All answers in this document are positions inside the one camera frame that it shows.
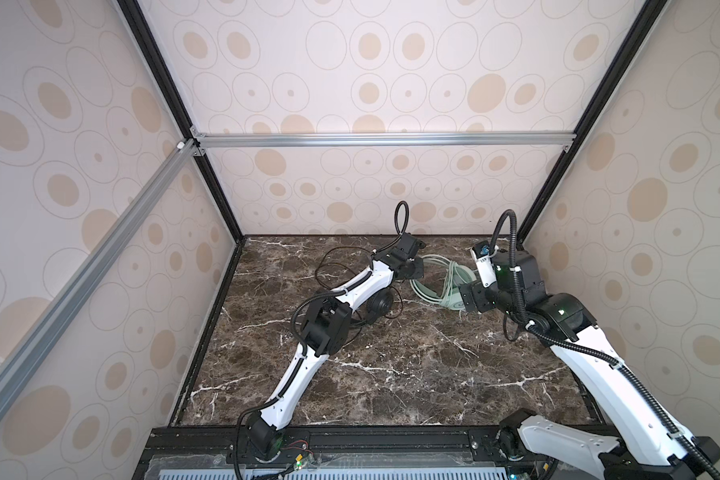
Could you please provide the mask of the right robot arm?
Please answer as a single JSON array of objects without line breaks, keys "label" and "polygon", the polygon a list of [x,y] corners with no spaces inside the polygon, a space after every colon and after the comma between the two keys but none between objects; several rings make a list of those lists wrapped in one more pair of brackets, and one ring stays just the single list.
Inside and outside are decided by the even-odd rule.
[{"label": "right robot arm", "polygon": [[509,245],[502,249],[491,237],[472,247],[478,278],[459,288],[466,310],[497,310],[517,333],[538,339],[571,370],[616,430],[613,435],[589,433],[520,408],[499,426],[504,457],[547,456],[597,479],[696,479],[702,474],[719,479],[719,445],[694,435],[660,404],[575,296],[546,291],[535,257],[518,244],[515,212],[504,211],[496,227],[509,229]]}]

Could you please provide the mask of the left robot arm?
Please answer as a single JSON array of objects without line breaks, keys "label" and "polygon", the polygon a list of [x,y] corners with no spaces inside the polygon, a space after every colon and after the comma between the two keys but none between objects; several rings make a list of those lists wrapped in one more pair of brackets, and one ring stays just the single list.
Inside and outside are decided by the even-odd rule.
[{"label": "left robot arm", "polygon": [[396,281],[420,278],[425,243],[408,234],[410,208],[401,200],[394,211],[395,238],[367,253],[364,270],[347,282],[324,289],[304,300],[290,318],[298,342],[294,356],[273,393],[261,405],[244,410],[236,423],[233,465],[237,478],[241,448],[256,460],[270,462],[280,454],[284,430],[311,380],[330,356],[348,342],[352,329],[360,329],[387,316],[395,301]]}]

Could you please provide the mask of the black headphones blue accents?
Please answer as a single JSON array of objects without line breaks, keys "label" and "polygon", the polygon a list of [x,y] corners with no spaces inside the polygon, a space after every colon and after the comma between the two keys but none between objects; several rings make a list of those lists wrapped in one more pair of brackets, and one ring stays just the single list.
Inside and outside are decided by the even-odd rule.
[{"label": "black headphones blue accents", "polygon": [[365,303],[365,325],[372,325],[381,318],[395,319],[403,312],[403,299],[400,291],[394,287],[386,287],[373,294]]}]

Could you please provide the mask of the mint green headphones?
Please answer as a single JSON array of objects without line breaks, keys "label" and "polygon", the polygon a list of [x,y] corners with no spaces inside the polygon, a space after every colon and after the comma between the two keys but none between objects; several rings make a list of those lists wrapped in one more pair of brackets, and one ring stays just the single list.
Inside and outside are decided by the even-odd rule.
[{"label": "mint green headphones", "polygon": [[410,280],[412,291],[425,303],[452,311],[465,311],[465,303],[459,288],[477,280],[472,269],[442,255],[428,254],[422,257],[424,267],[442,267],[444,277],[440,292],[427,287],[420,280]]}]

